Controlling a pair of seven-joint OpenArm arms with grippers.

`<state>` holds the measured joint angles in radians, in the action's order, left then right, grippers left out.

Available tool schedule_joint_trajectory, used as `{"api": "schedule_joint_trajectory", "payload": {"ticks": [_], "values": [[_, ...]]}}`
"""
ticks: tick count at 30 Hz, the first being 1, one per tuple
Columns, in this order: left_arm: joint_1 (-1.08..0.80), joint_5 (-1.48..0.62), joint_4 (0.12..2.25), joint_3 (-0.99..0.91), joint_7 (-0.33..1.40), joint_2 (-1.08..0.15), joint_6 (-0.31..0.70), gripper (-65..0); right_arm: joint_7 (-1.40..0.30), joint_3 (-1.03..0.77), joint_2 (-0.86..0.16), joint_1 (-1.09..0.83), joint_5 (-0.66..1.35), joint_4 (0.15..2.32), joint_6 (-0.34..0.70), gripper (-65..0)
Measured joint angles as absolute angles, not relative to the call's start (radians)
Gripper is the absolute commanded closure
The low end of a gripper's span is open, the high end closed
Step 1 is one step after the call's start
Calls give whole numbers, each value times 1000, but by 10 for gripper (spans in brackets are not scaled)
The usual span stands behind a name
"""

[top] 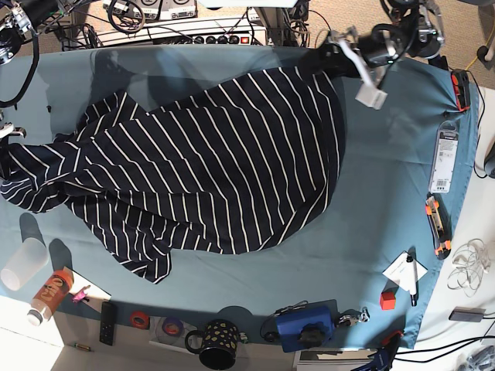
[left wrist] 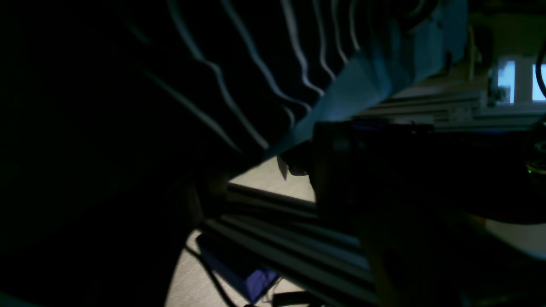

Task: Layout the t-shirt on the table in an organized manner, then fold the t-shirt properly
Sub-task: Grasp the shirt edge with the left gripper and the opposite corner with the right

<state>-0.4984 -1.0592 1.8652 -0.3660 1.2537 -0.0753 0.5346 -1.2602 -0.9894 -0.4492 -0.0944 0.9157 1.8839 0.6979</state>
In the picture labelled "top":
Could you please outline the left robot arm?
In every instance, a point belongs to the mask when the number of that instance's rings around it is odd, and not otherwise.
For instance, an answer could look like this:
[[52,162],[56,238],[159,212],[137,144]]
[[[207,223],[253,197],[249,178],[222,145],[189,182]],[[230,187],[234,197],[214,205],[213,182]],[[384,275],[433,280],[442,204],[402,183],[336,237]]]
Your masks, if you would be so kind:
[[354,26],[346,32],[328,30],[325,41],[310,49],[298,66],[308,73],[360,77],[378,86],[388,70],[406,56],[435,59],[445,44],[442,13],[434,1],[382,1],[387,23],[365,35]]

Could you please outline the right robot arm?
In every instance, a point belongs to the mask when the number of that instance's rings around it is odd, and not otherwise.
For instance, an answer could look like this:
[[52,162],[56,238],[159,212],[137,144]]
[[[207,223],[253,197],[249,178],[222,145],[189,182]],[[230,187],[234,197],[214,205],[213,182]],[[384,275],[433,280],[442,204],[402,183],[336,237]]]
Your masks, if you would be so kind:
[[23,45],[32,44],[32,62],[20,91],[10,100],[1,101],[1,121],[5,108],[17,107],[39,64],[39,33],[37,29],[62,6],[58,1],[1,1],[8,8],[1,20],[1,65],[9,63]]

